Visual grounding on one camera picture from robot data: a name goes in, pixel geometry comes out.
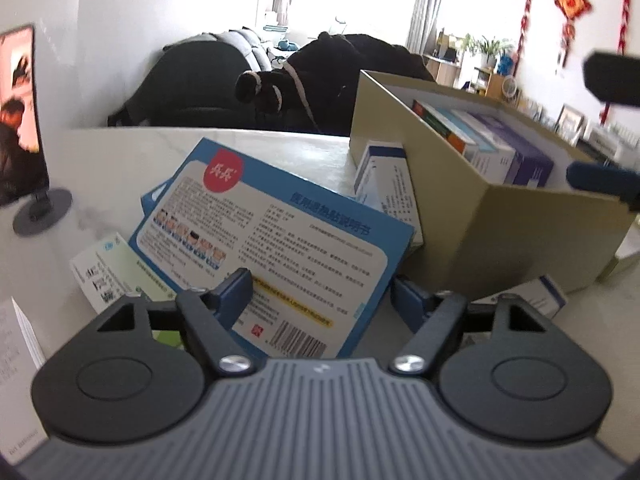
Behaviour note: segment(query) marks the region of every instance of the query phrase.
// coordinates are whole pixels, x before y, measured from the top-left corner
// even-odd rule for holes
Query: monitor
[[[34,38],[33,25],[0,31],[0,206],[33,195],[14,220],[21,235],[51,227],[71,205],[68,191],[49,191],[36,108]]]

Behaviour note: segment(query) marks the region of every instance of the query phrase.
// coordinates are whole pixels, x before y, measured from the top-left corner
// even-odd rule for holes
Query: gray ribbed panel
[[[611,480],[623,464],[591,440],[523,450],[478,437],[427,384],[374,360],[271,360],[219,382],[154,440],[101,449],[52,439],[19,469],[30,480]]]

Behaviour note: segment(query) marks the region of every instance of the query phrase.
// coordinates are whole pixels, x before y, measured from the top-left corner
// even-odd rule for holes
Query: open box
[[[499,118],[554,161],[546,187],[489,184],[412,112],[414,99]],[[361,72],[350,141],[356,163],[371,139],[402,142],[406,150],[424,246],[401,271],[427,290],[482,298],[550,274],[571,292],[595,281],[634,219],[614,197],[572,190],[566,168],[590,159],[497,100]]]

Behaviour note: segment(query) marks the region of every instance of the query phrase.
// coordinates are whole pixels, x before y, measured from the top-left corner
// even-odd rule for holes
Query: purple box
[[[460,114],[463,120],[482,135],[484,129],[500,137],[510,145],[516,155],[504,181],[527,187],[545,187],[554,168],[554,162],[527,139],[493,116],[482,114]]]

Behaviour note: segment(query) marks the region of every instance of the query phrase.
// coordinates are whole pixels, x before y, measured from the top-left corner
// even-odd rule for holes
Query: screen
[[[0,31],[0,206],[49,186],[36,113],[33,27]]]

